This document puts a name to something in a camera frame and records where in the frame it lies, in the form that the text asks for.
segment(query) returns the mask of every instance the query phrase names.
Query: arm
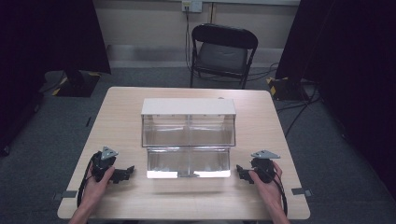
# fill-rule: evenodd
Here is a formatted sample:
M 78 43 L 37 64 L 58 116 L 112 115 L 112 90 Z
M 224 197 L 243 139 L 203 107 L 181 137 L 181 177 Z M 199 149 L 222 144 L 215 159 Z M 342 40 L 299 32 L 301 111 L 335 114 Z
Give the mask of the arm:
M 280 177 L 282 176 L 282 170 L 274 162 L 276 170 L 276 181 L 280 183 Z M 259 176 L 254 171 L 249 171 L 250 177 L 253 179 L 257 190 L 259 191 L 260 197 L 264 202 L 265 208 L 270 214 L 271 219 L 275 224 L 288 224 L 290 223 L 285 213 L 283 212 L 281 195 L 277 185 L 272 181 L 271 183 L 263 183 Z
M 73 214 L 69 224 L 87 223 L 91 213 L 95 210 L 105 194 L 108 180 L 113 175 L 114 170 L 115 168 L 113 166 L 108 168 L 100 182 L 96 182 L 94 177 L 88 179 L 81 199 L 81 205 Z M 91 168 L 87 176 L 92 176 Z

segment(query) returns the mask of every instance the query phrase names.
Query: power outlet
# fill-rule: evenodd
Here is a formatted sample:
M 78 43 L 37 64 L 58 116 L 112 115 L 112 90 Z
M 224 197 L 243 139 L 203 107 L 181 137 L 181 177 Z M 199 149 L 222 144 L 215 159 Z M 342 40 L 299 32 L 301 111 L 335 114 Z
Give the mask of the power outlet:
M 202 1 L 181 1 L 181 11 L 202 12 Z

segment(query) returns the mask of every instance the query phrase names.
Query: wooden table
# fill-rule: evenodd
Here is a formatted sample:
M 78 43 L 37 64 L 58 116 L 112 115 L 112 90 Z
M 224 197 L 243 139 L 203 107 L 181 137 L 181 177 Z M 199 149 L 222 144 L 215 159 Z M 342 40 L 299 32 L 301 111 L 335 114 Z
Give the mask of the wooden table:
M 148 179 L 147 151 L 141 147 L 141 109 L 145 98 L 233 99 L 236 109 L 236 147 L 231 148 L 231 177 Z M 239 179 L 235 165 L 250 168 L 250 153 L 267 149 L 279 155 L 289 219 L 307 219 L 310 211 L 271 96 L 267 91 L 113 87 L 92 127 L 67 190 L 78 190 L 93 153 L 108 146 L 120 153 L 115 166 L 135 171 L 131 178 L 110 184 L 92 218 L 172 220 L 269 219 L 254 185 Z M 70 218 L 77 198 L 64 198 L 60 218 Z

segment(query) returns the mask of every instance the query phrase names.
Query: white wall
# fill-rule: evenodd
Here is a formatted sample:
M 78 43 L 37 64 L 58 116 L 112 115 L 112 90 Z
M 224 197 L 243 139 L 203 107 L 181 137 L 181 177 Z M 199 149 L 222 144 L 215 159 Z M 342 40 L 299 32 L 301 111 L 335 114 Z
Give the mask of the white wall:
M 174 1 L 94 0 L 107 45 L 184 47 L 186 15 Z M 261 49 L 283 49 L 297 6 L 214 4 L 213 22 L 248 29 Z M 211 3 L 190 14 L 190 30 L 210 21 Z

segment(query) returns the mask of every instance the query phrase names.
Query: gray carpet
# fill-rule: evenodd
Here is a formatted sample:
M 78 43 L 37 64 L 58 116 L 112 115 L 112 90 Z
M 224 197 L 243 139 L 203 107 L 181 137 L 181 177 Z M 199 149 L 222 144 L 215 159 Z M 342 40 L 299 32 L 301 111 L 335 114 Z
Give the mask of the gray carpet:
M 267 69 L 253 68 L 251 73 Z M 48 73 L 43 90 L 61 75 Z M 194 87 L 239 88 L 237 82 L 222 80 L 196 78 Z M 53 195 L 66 189 L 108 88 L 188 88 L 189 84 L 187 68 L 114 68 L 112 75 L 101 77 L 91 98 L 54 97 L 46 92 L 40 110 L 10 145 L 10 155 L 0 158 L 0 223 L 67 222 L 57 217 L 60 202 L 53 200 Z M 246 89 L 268 87 L 260 78 L 249 81 Z M 308 86 L 307 91 L 312 93 L 313 87 Z M 299 103 L 275 104 L 283 108 Z M 301 109 L 279 112 L 284 131 Z M 342 138 L 321 101 L 310 105 L 297 119 L 287 141 L 303 187 L 313 192 L 307 198 L 311 218 L 293 223 L 396 223 L 395 202 L 370 165 Z

